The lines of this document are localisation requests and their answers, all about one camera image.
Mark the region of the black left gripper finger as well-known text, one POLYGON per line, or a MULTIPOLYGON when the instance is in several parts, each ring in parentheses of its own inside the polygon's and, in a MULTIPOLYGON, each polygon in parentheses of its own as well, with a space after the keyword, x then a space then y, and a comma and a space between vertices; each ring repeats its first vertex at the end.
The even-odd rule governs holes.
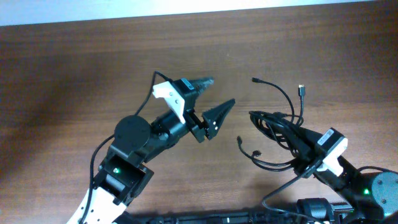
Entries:
POLYGON ((206 137, 213 139, 221 128, 224 119, 235 105, 235 99, 230 99, 224 103, 202 113, 203 123, 205 124, 206 137))
POLYGON ((189 80, 193 86, 193 93, 190 95, 191 99, 197 99, 205 90, 214 84, 213 77, 199 78, 195 80, 189 80))

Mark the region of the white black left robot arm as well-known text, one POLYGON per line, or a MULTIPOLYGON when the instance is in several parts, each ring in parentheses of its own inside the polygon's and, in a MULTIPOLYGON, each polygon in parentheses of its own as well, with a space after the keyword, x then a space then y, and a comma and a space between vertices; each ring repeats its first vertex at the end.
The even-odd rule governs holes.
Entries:
POLYGON ((150 94, 164 99, 168 112, 152 123, 138 114, 120 120, 98 173, 90 174, 89 188, 69 223, 114 223, 152 178, 146 163, 188 133, 198 142, 213 139, 235 104, 230 99, 198 118, 195 102, 213 82, 212 78, 181 78, 152 85, 150 94))

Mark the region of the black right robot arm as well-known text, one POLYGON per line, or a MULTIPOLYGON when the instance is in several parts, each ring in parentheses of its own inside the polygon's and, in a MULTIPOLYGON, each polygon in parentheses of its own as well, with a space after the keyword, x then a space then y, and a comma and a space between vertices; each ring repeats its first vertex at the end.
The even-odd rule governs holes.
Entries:
POLYGON ((363 174, 342 153, 348 139, 334 128, 317 133, 298 128, 289 136, 288 145, 298 151, 294 171, 307 178, 313 175, 343 198, 354 212, 345 218, 381 221, 397 214, 397 172, 375 167, 363 174))

